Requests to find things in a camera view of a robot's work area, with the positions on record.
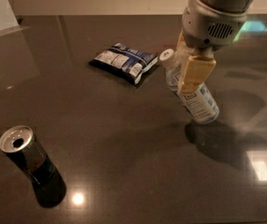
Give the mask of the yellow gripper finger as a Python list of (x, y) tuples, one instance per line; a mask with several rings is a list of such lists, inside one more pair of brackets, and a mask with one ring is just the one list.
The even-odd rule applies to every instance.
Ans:
[(190, 55), (190, 48), (187, 46), (182, 33), (179, 34), (177, 40), (176, 55), (179, 60), (186, 60)]
[(179, 93), (193, 93), (206, 81), (216, 67), (214, 58), (189, 56), (178, 83)]

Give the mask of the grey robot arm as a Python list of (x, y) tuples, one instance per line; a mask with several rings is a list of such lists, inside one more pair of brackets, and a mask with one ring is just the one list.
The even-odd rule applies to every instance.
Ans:
[(189, 0), (177, 48), (182, 62), (178, 91), (192, 93), (216, 66), (214, 52), (229, 46), (246, 22), (254, 0)]

